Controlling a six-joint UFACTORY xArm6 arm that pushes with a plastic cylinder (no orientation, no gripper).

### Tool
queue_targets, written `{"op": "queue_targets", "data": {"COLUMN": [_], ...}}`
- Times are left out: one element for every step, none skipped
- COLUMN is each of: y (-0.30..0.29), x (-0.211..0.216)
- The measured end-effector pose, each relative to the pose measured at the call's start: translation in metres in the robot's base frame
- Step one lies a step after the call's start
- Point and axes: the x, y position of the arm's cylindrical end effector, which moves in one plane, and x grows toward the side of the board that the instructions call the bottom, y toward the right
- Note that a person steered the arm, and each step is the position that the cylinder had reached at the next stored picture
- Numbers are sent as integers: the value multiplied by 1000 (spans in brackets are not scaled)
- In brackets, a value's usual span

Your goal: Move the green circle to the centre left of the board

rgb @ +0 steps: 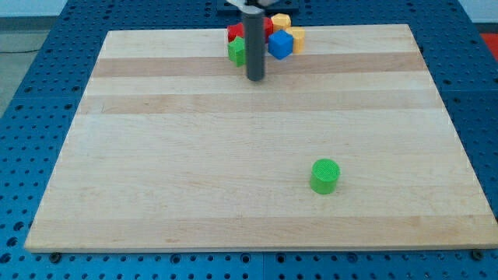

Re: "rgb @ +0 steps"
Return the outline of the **robot arm end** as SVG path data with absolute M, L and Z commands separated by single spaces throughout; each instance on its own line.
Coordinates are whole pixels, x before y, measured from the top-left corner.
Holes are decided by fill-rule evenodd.
M 240 12 L 255 15 L 264 12 L 267 7 L 274 5 L 279 0 L 226 0 Z

